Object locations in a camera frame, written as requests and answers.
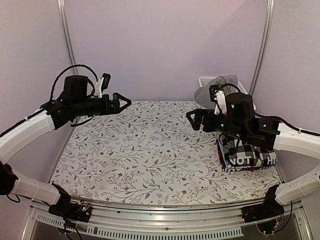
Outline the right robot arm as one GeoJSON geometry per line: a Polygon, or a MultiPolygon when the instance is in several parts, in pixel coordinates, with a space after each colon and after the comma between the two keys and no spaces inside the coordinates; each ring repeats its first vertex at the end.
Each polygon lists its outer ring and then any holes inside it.
{"type": "Polygon", "coordinates": [[[186,114],[195,131],[219,132],[226,170],[267,168],[276,163],[275,151],[320,157],[320,135],[290,125],[277,116],[255,113],[253,99],[242,92],[227,96],[218,91],[216,109],[195,109],[186,114]]]}

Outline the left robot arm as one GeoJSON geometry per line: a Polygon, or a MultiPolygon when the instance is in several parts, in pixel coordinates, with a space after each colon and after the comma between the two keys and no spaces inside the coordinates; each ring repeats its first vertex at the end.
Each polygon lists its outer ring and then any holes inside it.
{"type": "Polygon", "coordinates": [[[12,169],[9,160],[41,136],[58,130],[78,117],[108,116],[121,113],[131,100],[115,92],[103,94],[110,74],[104,73],[96,82],[84,75],[70,75],[56,100],[49,100],[33,114],[0,135],[0,194],[17,195],[54,205],[63,216],[74,213],[70,195],[60,186],[44,183],[12,169]]]}

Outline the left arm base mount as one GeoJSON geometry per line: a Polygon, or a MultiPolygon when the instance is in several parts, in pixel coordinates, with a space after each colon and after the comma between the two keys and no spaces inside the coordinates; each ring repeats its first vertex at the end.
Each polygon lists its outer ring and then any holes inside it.
{"type": "Polygon", "coordinates": [[[85,202],[83,199],[71,202],[70,199],[65,198],[51,205],[48,212],[69,220],[88,223],[92,215],[92,204],[85,202]]]}

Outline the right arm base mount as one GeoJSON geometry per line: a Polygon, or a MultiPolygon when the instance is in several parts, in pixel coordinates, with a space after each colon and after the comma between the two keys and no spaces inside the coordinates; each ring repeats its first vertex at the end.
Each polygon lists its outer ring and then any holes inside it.
{"type": "Polygon", "coordinates": [[[260,204],[245,206],[241,208],[241,217],[245,223],[273,218],[285,213],[284,207],[275,199],[264,200],[260,204]]]}

